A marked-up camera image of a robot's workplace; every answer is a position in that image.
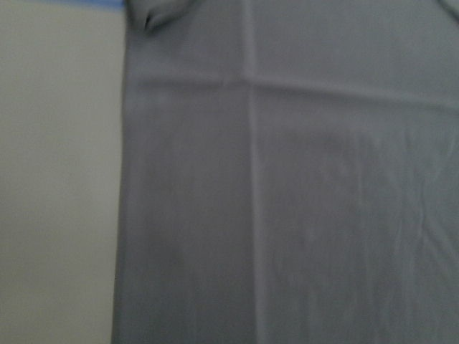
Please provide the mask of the dark brown t-shirt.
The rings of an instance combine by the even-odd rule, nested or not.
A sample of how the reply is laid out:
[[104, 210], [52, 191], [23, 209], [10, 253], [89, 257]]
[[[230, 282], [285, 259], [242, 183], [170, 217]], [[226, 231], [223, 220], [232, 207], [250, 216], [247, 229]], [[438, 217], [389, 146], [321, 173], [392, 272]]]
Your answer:
[[127, 1], [113, 343], [456, 343], [458, 3]]

